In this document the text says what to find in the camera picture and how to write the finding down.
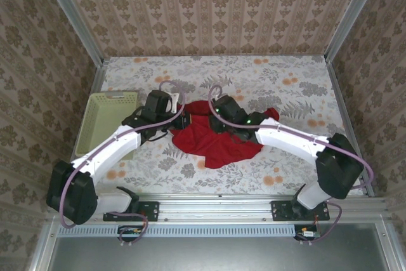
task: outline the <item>red cloth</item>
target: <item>red cloth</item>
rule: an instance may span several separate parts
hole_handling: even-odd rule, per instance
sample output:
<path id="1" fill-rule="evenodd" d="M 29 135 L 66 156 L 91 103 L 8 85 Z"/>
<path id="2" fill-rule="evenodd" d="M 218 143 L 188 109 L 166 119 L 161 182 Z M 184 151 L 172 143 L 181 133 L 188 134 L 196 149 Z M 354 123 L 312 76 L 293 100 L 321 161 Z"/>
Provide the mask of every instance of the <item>red cloth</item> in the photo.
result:
<path id="1" fill-rule="evenodd" d="M 209 126 L 210 108 L 207 101 L 196 101 L 185 107 L 192 116 L 191 124 L 182 130 L 171 130 L 172 142 L 187 154 L 206 157 L 205 167 L 220 168 L 224 165 L 251 159 L 261 151 L 262 145 L 241 142 L 229 133 L 217 134 Z M 269 108 L 265 114 L 279 121 L 279 114 Z"/>

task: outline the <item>light green basket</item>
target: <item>light green basket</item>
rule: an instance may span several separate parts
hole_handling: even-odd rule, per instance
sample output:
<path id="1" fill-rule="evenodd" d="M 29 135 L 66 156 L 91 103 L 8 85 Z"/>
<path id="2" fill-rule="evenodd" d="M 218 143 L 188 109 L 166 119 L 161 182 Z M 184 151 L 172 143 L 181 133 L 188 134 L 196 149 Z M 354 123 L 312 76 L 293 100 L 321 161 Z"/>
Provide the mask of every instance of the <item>light green basket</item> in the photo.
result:
<path id="1" fill-rule="evenodd" d="M 106 140 L 132 114 L 137 106 L 136 92 L 108 91 L 90 95 L 77 138 L 75 155 L 81 157 Z M 134 152 L 123 160 L 131 160 Z"/>

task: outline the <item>gray leaf pattern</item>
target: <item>gray leaf pattern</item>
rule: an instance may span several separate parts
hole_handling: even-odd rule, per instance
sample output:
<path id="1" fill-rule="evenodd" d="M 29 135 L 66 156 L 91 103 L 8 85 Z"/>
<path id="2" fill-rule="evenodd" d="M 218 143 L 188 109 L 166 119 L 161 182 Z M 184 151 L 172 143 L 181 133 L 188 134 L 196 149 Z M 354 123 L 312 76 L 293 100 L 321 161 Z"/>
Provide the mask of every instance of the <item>gray leaf pattern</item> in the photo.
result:
<path id="1" fill-rule="evenodd" d="M 274 107 L 282 124 L 315 135 L 344 133 L 322 56 L 111 58 L 101 90 L 135 90 L 142 105 L 166 79 L 179 84 L 187 103 L 206 100 L 209 88 L 220 84 L 249 112 Z M 163 90 L 176 92 L 169 84 Z M 275 147 L 263 147 L 250 160 L 205 168 L 204 157 L 182 152 L 171 137 L 145 143 L 133 160 L 113 166 L 114 179 L 106 176 L 96 187 L 164 194 L 294 194 L 316 177 L 312 165 Z"/>

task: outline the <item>purple cable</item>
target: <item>purple cable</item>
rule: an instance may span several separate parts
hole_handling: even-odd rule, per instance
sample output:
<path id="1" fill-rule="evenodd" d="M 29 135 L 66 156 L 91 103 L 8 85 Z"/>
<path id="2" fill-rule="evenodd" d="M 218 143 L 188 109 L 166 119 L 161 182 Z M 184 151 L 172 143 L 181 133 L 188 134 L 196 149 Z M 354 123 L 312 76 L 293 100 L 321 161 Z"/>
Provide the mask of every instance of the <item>purple cable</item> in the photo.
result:
<path id="1" fill-rule="evenodd" d="M 142 218 L 145 221 L 144 229 L 141 231 L 141 233 L 139 234 L 139 236 L 135 240 L 131 241 L 131 244 L 135 244 L 136 242 L 138 242 L 145 235 L 145 233 L 147 232 L 148 218 L 146 216 L 144 216 L 144 215 L 137 214 L 137 213 L 116 213 L 116 212 L 110 212 L 109 214 L 116 215 L 116 216 L 128 216 L 128 217 L 136 216 L 136 217 Z M 124 240 L 122 240 L 122 234 L 125 231 L 131 230 L 131 229 L 132 229 L 131 227 L 121 228 L 120 235 L 119 235 L 119 239 L 120 239 L 121 242 L 125 243 Z"/>
<path id="2" fill-rule="evenodd" d="M 329 204 L 329 205 L 331 205 L 331 206 L 335 206 L 336 208 L 338 208 L 338 215 L 337 215 L 336 220 L 334 220 L 334 222 L 332 223 L 331 227 L 326 231 L 326 233 L 324 233 L 322 236 L 320 236 L 319 238 L 314 239 L 314 240 L 312 240 L 312 241 L 307 241 L 305 237 L 296 234 L 296 236 L 298 236 L 299 238 L 303 239 L 304 242 L 307 242 L 308 244 L 311 244 L 311 243 L 313 244 L 314 242 L 322 241 L 323 239 L 325 239 L 325 238 L 331 233 L 332 229 L 334 229 L 334 227 L 337 225 L 338 221 L 340 220 L 341 215 L 343 214 L 343 209 L 342 209 L 342 207 L 339 206 L 339 205 L 336 204 L 336 203 L 333 203 L 333 202 L 326 201 L 326 203 Z"/>
<path id="3" fill-rule="evenodd" d="M 224 124 L 226 124 L 226 125 L 229 125 L 229 126 L 231 126 L 231 127 L 234 127 L 234 128 L 245 128 L 245 129 L 270 128 L 270 129 L 277 129 L 277 126 L 274 126 L 274 125 L 239 125 L 239 124 L 234 124 L 234 123 L 231 123 L 231 122 L 228 122 L 228 121 L 224 120 L 221 116 L 219 116 L 219 115 L 216 113 L 216 111 L 215 111 L 215 109 L 214 109 L 214 107 L 213 107 L 212 101 L 211 101 L 211 95 L 212 95 L 212 93 L 213 93 L 213 90 L 216 89 L 216 88 L 218 88 L 218 89 L 220 90 L 220 93 L 219 93 L 218 96 L 221 96 L 221 94 L 223 93 L 223 89 L 221 88 L 220 85 L 214 85 L 214 86 L 213 86 L 212 88 L 210 88 L 210 90 L 209 90 L 208 99 L 209 99 L 210 111 L 213 113 L 213 115 L 214 115 L 219 121 L 221 121 L 222 123 L 224 123 Z M 354 187 L 351 188 L 352 190 L 353 190 L 353 189 L 356 189 L 356 188 L 365 187 L 366 185 L 370 184 L 370 183 L 373 181 L 373 179 L 374 179 L 374 171 L 373 171 L 372 168 L 369 166 L 369 164 L 368 164 L 366 161 L 364 161 L 362 158 L 360 158 L 359 156 L 357 156 L 357 155 L 355 155 L 355 154 L 353 154 L 353 153 L 351 153 L 351 152 L 348 152 L 348 151 L 345 150 L 345 149 L 341 149 L 341 148 L 339 148 L 339 147 L 336 147 L 336 146 L 334 146 L 334 145 L 331 145 L 330 143 L 327 143 L 327 142 L 324 142 L 324 141 L 320 141 L 320 140 L 316 140 L 316 139 L 315 139 L 314 137 L 312 137 L 312 136 L 306 136 L 306 135 L 303 135 L 303 134 L 298 133 L 298 132 L 296 132 L 296 131 L 293 131 L 293 130 L 290 130 L 290 129 L 287 129 L 287 128 L 283 128 L 283 127 L 279 127 L 279 130 L 285 131 L 286 133 L 290 133 L 291 135 L 298 136 L 298 137 L 300 137 L 300 138 L 304 138 L 304 139 L 306 139 L 306 140 L 309 140 L 310 142 L 324 145 L 325 147 L 328 147 L 329 149 L 335 150 L 335 151 L 340 152 L 340 153 L 342 153 L 342 154 L 344 154 L 344 155 L 348 155 L 348 156 L 350 156 L 351 158 L 354 158 L 355 160 L 357 160 L 359 163 L 362 163 L 362 164 L 365 166 L 365 168 L 367 169 L 369 179 L 368 179 L 368 181 L 366 181 L 366 182 L 364 182 L 364 183 L 361 183 L 361 184 L 359 184 L 359 185 L 355 185 Z"/>
<path id="4" fill-rule="evenodd" d="M 66 181 L 66 183 L 65 183 L 65 186 L 64 186 L 64 188 L 63 188 L 63 190 L 62 190 L 61 200 L 60 200 L 60 203 L 59 203 L 59 216 L 60 216 L 61 224 L 62 224 L 63 227 L 65 227 L 65 228 L 73 228 L 73 227 L 75 226 L 74 223 L 71 224 L 71 225 L 68 225 L 68 224 L 65 222 L 65 218 L 63 217 L 63 206 L 64 206 L 64 204 L 65 204 L 65 198 L 66 198 L 66 194 L 67 194 L 67 192 L 68 192 L 69 185 L 72 183 L 72 180 L 74 179 L 74 176 L 75 176 L 83 167 L 85 167 L 85 165 L 87 165 L 87 163 L 88 163 L 87 161 L 91 161 L 91 160 L 92 160 L 96 155 L 98 155 L 103 149 L 105 149 L 106 147 L 108 147 L 111 143 L 115 142 L 116 139 L 119 139 L 119 138 L 121 138 L 121 137 L 123 137 L 123 136 L 125 136 L 125 135 L 127 135 L 127 134 L 129 134 L 129 133 L 133 133 L 133 132 L 137 132 L 137 131 L 140 131 L 140 130 L 144 130 L 144 129 L 148 129 L 148 128 L 159 127 L 159 126 L 165 125 L 165 124 L 167 124 L 167 123 L 169 123 L 169 122 L 172 122 L 172 121 L 175 120 L 178 116 L 181 115 L 181 113 L 183 112 L 183 109 L 185 108 L 185 105 L 186 105 L 186 96 L 185 96 L 185 93 L 184 93 L 183 90 L 180 88 L 180 86 L 179 86 L 178 84 L 176 84 L 175 82 L 173 82 L 173 81 L 162 81 L 162 82 L 159 84 L 159 89 L 161 89 L 161 88 L 162 88 L 162 85 L 165 84 L 165 83 L 172 84 L 172 85 L 174 85 L 174 86 L 176 86 L 176 87 L 178 88 L 178 90 L 179 90 L 179 92 L 180 92 L 180 95 L 182 96 L 182 106 L 181 106 L 181 108 L 179 109 L 179 111 L 176 113 L 176 115 L 175 115 L 174 117 L 172 117 L 172 118 L 170 118 L 170 119 L 168 119 L 168 120 L 165 120 L 165 121 L 163 121 L 163 122 L 155 123 L 155 124 L 150 124 L 150 125 L 146 125 L 146 126 L 141 126 L 141 127 L 137 127 L 137 128 L 133 128 L 133 129 L 127 130 L 127 131 L 125 131 L 125 132 L 123 132 L 123 133 L 117 135 L 116 138 L 113 138 L 113 139 L 111 139 L 110 141 L 104 143 L 104 144 L 103 144 L 101 147 L 99 147 L 95 152 L 93 152 L 86 160 L 84 160 L 82 163 L 80 163 L 80 165 L 79 165 L 77 168 L 75 168 L 75 170 L 72 172 L 72 174 L 70 174 L 70 176 L 69 176 L 69 178 L 67 179 L 67 181 Z"/>

